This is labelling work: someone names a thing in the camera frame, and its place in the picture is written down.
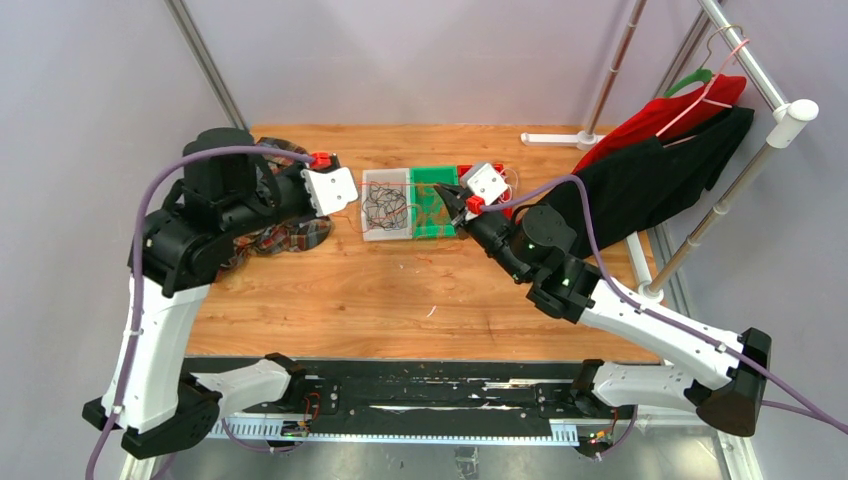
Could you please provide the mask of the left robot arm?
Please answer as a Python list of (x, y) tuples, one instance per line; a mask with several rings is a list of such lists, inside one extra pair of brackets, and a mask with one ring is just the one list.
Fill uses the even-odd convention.
[(206, 130), (183, 149), (182, 177), (162, 205), (144, 195), (128, 265), (130, 306), (113, 379), (83, 418), (122, 434), (138, 460), (193, 448), (223, 418), (264, 402), (283, 413), (306, 400), (304, 373), (271, 353), (223, 373), (183, 364), (198, 311), (240, 238), (285, 223), (323, 219), (354, 202), (351, 171), (335, 154), (257, 143), (244, 130)]

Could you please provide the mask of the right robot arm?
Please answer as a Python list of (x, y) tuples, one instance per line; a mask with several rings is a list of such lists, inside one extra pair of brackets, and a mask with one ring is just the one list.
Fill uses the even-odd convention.
[(576, 235), (551, 206), (531, 206), (520, 222), (467, 209), (470, 192), (458, 185), (434, 188), (452, 223), (473, 239), (542, 313), (607, 331), (665, 359), (663, 365), (586, 360), (573, 381), (571, 400), (582, 415), (608, 407), (652, 406), (695, 414), (727, 434), (756, 431), (767, 383), (771, 338), (750, 328), (716, 329), (646, 300), (596, 265), (570, 254)]

